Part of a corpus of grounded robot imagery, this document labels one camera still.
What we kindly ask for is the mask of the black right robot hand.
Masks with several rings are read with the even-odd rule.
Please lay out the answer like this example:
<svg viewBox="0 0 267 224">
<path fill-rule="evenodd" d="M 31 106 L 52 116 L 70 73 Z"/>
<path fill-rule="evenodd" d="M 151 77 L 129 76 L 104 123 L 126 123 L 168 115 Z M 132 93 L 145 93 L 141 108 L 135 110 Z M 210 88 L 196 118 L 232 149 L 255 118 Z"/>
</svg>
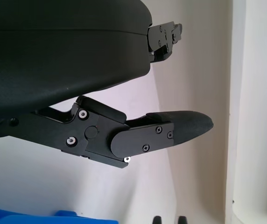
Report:
<svg viewBox="0 0 267 224">
<path fill-rule="evenodd" d="M 152 224 L 162 224 L 162 218 L 160 216 L 155 216 L 153 218 Z M 177 224 L 188 224 L 188 220 L 185 216 L 179 216 Z"/>
</svg>

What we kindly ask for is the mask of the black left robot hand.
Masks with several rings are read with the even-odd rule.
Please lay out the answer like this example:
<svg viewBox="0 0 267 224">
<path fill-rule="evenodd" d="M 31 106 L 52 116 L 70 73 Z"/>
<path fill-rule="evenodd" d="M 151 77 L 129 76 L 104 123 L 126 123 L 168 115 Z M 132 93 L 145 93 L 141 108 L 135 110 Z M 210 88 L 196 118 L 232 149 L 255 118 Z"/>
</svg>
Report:
<svg viewBox="0 0 267 224">
<path fill-rule="evenodd" d="M 0 138 L 124 168 L 208 132 L 199 112 L 127 120 L 86 96 L 148 74 L 181 34 L 181 24 L 153 25 L 140 0 L 0 0 Z"/>
</svg>

